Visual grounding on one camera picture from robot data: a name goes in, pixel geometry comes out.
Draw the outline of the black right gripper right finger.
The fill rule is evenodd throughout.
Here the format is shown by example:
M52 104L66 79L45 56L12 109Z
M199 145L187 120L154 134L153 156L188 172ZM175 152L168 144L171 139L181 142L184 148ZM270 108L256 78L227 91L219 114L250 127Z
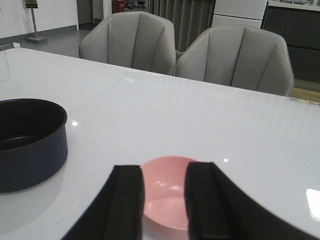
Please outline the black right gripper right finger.
M184 201L190 240L313 240L253 200L213 162L189 163Z

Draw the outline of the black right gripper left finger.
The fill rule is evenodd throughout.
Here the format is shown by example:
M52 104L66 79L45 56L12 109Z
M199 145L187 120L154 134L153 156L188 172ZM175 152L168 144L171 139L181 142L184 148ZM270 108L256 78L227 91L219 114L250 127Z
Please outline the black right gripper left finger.
M138 165L115 165L64 240L141 240L145 188Z

